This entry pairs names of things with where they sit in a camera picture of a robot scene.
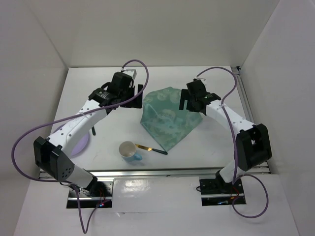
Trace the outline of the aluminium rail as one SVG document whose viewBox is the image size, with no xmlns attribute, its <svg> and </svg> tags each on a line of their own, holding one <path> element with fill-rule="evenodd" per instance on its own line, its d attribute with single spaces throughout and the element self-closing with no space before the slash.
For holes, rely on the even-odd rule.
<svg viewBox="0 0 315 236">
<path fill-rule="evenodd" d="M 237 88 L 245 106 L 245 116 L 250 122 L 236 135 L 238 166 L 244 171 L 249 171 L 272 157 L 269 134 L 265 125 L 254 124 L 251 106 L 240 75 L 241 68 L 236 66 L 231 69 L 237 78 Z"/>
<path fill-rule="evenodd" d="M 141 169 L 91 171 L 96 177 L 180 177 L 214 175 L 220 168 Z"/>
</svg>

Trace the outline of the purple plate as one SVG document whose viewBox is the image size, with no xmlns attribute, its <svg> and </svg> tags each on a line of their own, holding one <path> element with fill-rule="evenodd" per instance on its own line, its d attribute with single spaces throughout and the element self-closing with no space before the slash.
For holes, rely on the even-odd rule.
<svg viewBox="0 0 315 236">
<path fill-rule="evenodd" d="M 49 136 L 49 142 L 56 147 L 61 146 L 62 152 L 67 156 L 75 156 L 88 144 L 89 130 L 87 125 L 68 122 Z"/>
</svg>

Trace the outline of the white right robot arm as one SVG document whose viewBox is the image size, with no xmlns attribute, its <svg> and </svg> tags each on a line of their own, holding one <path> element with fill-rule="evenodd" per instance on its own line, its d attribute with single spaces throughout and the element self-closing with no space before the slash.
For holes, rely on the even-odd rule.
<svg viewBox="0 0 315 236">
<path fill-rule="evenodd" d="M 201 80 L 194 80 L 181 90 L 180 110 L 188 110 L 214 119 L 231 131 L 237 160 L 232 160 L 217 171 L 215 179 L 201 184 L 203 194 L 227 193 L 232 188 L 232 180 L 272 157 L 268 129 L 264 124 L 254 124 L 222 103 L 215 93 L 206 91 Z"/>
</svg>

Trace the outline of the blue mug white inside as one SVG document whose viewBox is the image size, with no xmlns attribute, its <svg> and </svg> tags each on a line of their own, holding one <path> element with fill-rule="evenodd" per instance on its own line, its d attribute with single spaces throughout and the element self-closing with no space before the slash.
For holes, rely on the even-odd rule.
<svg viewBox="0 0 315 236">
<path fill-rule="evenodd" d="M 131 141 L 122 142 L 119 146 L 119 154 L 128 161 L 141 161 L 142 156 L 137 153 L 136 145 Z"/>
</svg>

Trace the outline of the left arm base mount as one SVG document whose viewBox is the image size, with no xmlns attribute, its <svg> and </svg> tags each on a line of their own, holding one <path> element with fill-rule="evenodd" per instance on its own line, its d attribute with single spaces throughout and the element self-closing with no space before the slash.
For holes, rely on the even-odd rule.
<svg viewBox="0 0 315 236">
<path fill-rule="evenodd" d="M 78 196 L 81 209 L 93 209 L 96 206 L 98 208 L 112 207 L 114 179 L 105 177 L 100 178 L 99 181 L 101 184 L 99 184 L 93 193 L 79 188 Z"/>
</svg>

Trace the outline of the green patterned cloth placemat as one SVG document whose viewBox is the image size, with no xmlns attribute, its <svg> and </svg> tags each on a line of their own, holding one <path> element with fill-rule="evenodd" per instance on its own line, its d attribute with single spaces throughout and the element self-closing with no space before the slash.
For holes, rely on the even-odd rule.
<svg viewBox="0 0 315 236">
<path fill-rule="evenodd" d="M 140 124 L 165 151 L 171 150 L 202 122 L 199 113 L 180 110 L 181 90 L 167 87 L 143 99 Z"/>
</svg>

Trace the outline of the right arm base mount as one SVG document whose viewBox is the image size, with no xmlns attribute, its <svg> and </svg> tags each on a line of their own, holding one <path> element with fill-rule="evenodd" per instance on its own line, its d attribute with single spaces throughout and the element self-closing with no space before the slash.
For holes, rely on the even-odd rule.
<svg viewBox="0 0 315 236">
<path fill-rule="evenodd" d="M 239 179 L 234 185 L 228 183 L 222 188 L 215 179 L 200 179 L 196 190 L 201 194 L 202 206 L 227 206 L 232 205 L 235 200 L 236 205 L 245 205 L 246 199 L 242 181 Z"/>
</svg>

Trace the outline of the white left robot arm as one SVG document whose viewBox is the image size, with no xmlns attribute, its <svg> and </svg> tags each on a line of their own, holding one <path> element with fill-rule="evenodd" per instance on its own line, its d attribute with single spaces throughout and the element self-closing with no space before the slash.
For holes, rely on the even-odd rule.
<svg viewBox="0 0 315 236">
<path fill-rule="evenodd" d="M 88 97 L 78 116 L 65 123 L 46 139 L 34 141 L 35 163 L 58 182 L 69 182 L 79 187 L 86 196 L 98 196 L 104 185 L 90 172 L 75 165 L 70 156 L 77 143 L 95 124 L 119 106 L 142 108 L 142 96 L 134 98 L 143 85 L 134 85 L 135 69 L 122 69 L 112 81 L 95 89 Z"/>
</svg>

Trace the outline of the aluminium front rail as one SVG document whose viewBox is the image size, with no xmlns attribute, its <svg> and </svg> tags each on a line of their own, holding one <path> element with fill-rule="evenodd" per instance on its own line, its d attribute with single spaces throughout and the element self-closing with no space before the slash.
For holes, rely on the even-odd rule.
<svg viewBox="0 0 315 236">
<path fill-rule="evenodd" d="M 91 171 L 96 177 L 180 177 L 214 175 L 220 168 L 141 169 Z"/>
</svg>

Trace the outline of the aluminium right side rail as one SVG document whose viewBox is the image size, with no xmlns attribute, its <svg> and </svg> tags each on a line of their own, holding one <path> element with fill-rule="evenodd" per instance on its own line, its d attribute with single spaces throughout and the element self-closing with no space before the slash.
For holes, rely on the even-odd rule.
<svg viewBox="0 0 315 236">
<path fill-rule="evenodd" d="M 265 125 L 254 124 L 251 106 L 240 75 L 241 68 L 236 66 L 231 69 L 237 78 L 237 88 L 245 106 L 245 116 L 250 122 L 236 135 L 238 166 L 244 171 L 249 171 L 272 157 L 269 134 Z"/>
</svg>

